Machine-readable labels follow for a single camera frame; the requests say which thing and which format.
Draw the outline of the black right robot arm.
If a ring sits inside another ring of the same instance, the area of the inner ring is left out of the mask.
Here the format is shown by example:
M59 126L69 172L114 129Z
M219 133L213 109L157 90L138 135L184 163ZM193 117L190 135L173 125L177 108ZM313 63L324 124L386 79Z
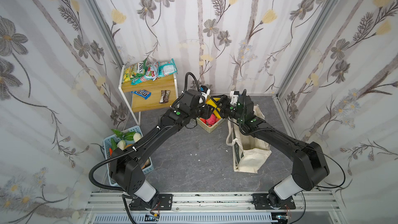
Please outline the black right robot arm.
M232 121L238 133L264 141L278 149L292 161L291 175L273 186L267 195L267 202L273 208L286 204L288 199L303 191L317 187L330 174L326 159L335 162L316 143L306 143L284 134L255 115L254 103L246 90L233 101L227 95L220 96L216 108L220 116Z

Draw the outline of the cream canvas grocery bag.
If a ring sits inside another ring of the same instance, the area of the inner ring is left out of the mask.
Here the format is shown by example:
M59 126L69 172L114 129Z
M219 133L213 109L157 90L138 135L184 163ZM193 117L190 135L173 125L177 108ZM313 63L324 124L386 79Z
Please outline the cream canvas grocery bag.
M226 144L233 149L234 172L257 174L272 154L271 146L258 138L240 133L236 121L228 120Z

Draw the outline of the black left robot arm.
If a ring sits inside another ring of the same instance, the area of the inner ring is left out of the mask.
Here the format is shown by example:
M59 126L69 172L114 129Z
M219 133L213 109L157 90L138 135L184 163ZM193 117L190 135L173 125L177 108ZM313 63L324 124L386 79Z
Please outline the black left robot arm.
M109 159L95 165L89 172L90 182L101 189L124 192L125 197L136 196L145 202L145 208L154 209L159 202L159 191L146 180L142 166L167 139L197 118L211 115L205 101L198 80L193 73L187 72L182 94L159 117L157 125L128 149L117 148ZM117 187L104 185L94 178L94 172L107 164Z

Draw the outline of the yellow corn cob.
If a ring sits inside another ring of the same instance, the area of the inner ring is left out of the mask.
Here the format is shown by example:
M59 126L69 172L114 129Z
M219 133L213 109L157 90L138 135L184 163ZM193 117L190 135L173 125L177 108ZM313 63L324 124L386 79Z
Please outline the yellow corn cob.
M212 106L214 108L212 113L216 116L216 118L221 119L222 118L220 115L221 109L217 105L218 101L219 98L214 98L214 99L208 98L206 104Z

